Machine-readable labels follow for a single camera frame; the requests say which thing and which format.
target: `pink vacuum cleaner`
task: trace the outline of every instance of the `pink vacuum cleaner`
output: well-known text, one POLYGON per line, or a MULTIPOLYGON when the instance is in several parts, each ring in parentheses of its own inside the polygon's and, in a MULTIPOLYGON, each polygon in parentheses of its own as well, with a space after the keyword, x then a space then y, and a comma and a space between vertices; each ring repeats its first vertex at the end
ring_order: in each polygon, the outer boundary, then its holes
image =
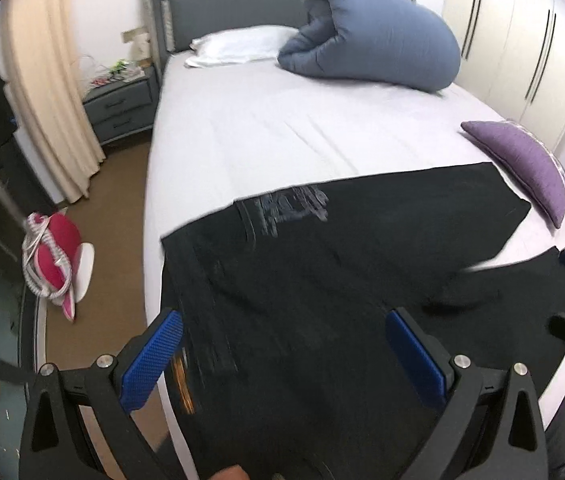
POLYGON ((32 213, 22 242, 22 273, 29 289, 62 308, 73 322, 94 267, 94 246, 82 242, 76 225, 62 213, 32 213))

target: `wardrobe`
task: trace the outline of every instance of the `wardrobe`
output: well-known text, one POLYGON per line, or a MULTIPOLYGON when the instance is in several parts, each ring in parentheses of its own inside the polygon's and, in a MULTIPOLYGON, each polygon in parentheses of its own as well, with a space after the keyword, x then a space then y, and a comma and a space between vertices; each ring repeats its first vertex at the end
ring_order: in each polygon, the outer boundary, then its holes
POLYGON ((565 133, 565 0, 445 0, 456 83, 554 150, 565 133))

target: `drawer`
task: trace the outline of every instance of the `drawer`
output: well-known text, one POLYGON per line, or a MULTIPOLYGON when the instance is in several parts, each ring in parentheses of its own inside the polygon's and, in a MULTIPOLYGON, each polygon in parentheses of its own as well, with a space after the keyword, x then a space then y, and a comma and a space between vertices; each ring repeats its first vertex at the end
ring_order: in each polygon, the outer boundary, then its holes
POLYGON ((156 107, 154 105, 136 108, 111 117, 94 125, 94 132, 100 143, 119 137, 133 130, 151 126, 154 123, 156 107))
POLYGON ((123 88, 118 88, 85 103, 85 112, 92 124, 100 123, 132 108, 151 103, 149 81, 138 81, 123 88))

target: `nightstand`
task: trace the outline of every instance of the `nightstand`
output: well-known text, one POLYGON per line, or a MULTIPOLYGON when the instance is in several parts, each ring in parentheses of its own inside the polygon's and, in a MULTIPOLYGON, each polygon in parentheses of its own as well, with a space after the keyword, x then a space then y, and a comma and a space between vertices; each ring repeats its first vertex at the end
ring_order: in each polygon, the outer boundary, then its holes
POLYGON ((83 105, 101 145, 150 129, 158 106, 153 66, 145 68, 141 79, 94 88, 83 99, 83 105))

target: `blue gripper pad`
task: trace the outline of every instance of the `blue gripper pad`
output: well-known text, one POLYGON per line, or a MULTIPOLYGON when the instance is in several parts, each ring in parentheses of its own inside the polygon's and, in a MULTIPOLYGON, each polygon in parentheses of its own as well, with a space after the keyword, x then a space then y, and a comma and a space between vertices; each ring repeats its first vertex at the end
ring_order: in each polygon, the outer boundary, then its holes
POLYGON ((395 310, 387 314, 385 333, 420 401, 435 410, 443 409, 447 403, 445 376, 395 310))
POLYGON ((173 311, 154 332, 122 376, 120 404, 125 412, 139 410, 145 405, 160 374, 178 350, 181 339, 182 317, 178 312, 173 311))

